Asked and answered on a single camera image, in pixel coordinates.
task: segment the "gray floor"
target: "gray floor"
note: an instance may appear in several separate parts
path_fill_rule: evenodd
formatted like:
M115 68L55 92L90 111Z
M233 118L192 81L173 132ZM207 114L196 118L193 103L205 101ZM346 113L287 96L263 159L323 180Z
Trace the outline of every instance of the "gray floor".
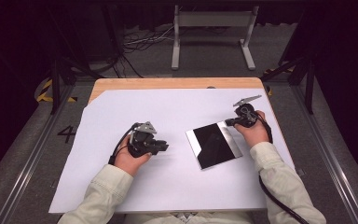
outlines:
M126 54L133 67L145 77L261 77L269 68L277 66L284 47L295 29L295 25L255 27L250 50L255 60L256 70L246 68L238 40L243 34L239 29L230 28L218 35L205 30L188 30L181 38L181 61L178 71L171 70L172 41L166 40L145 51ZM136 77L124 63L117 70L122 76ZM104 73L115 77L113 70ZM305 172L301 176L314 205L327 218L328 223L358 223L351 219L348 205L337 190L337 182L325 164L318 139L310 127L310 116L304 113L298 101L297 91L304 91L301 85L290 87L282 75L266 83L272 88L270 101L283 136L289 146L297 170ZM92 91L93 81L80 77L71 96L78 97L76 103L66 103L43 148L43 154L30 176L29 182L20 194L6 219L7 223L55 223L58 216L50 215L48 208L55 187L71 150L74 137L65 143L65 136L57 135L68 126L78 127L81 113ZM313 110L319 132L346 176L349 186L358 202L358 165L353 160L342 140L328 105L318 85L313 95ZM21 170L33 153L34 146L46 123L51 118L51 103L43 102L34 112L0 164L0 211L4 207L10 191L16 184ZM114 216L111 223L120 223L122 216ZM268 223L266 212L254 212L256 223Z

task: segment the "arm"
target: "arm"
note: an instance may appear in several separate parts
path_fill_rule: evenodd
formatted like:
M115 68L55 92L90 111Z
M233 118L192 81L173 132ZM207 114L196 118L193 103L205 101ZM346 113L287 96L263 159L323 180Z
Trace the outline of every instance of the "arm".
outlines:
M107 223L117 205L124 201L133 177L138 169L150 159L150 154L133 158L126 148L129 137L121 143L122 148L115 165L105 165L89 184L84 201L74 211L65 213L59 223Z
M263 112L257 111L257 113L264 118ZM261 122L258 121L251 128L244 128L238 124L235 128L251 147L256 170L268 191L309 223L325 223L322 213L312 205L299 176L283 162L275 146L269 143L269 137ZM269 197L266 198L268 219L271 223L297 223Z

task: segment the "person's left hand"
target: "person's left hand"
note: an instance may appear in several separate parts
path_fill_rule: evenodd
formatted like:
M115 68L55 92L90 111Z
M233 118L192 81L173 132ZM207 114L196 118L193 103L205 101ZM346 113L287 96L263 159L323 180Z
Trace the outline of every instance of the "person's left hand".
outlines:
M149 161L152 156L151 153L146 153L141 157L133 158L133 156L128 151L127 145L130 141L130 136L127 135L124 140L121 142L121 150L116 155L115 166L121 170L127 172L129 175L135 176L139 168Z

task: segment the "white paper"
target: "white paper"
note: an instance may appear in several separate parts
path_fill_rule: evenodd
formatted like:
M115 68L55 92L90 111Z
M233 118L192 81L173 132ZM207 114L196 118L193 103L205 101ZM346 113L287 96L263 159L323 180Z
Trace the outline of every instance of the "white paper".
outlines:
M235 118L233 104L257 94L262 97L251 104L266 113L274 145L294 168L263 89L105 91L84 109L49 212L76 209L124 132L146 121L158 131L155 139L170 146L140 169L117 213L265 208L249 148L234 128L229 130L243 156L206 170L200 169L186 137L188 130Z

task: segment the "white shirt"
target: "white shirt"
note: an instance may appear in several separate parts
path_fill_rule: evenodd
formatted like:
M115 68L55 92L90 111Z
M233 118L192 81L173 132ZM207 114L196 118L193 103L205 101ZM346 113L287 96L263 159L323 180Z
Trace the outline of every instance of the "white shirt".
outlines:
M251 148L255 168L269 192L280 202L294 210L309 223L326 223L324 215L312 204L303 182L287 166L275 146L259 143ZM121 169L105 165L89 184L84 201L74 211L62 216L59 223L107 223L122 203L132 183L132 176ZM298 223L267 196L270 223ZM171 214L127 215L126 224L183 224ZM253 223L246 212L197 213L187 224L195 223Z

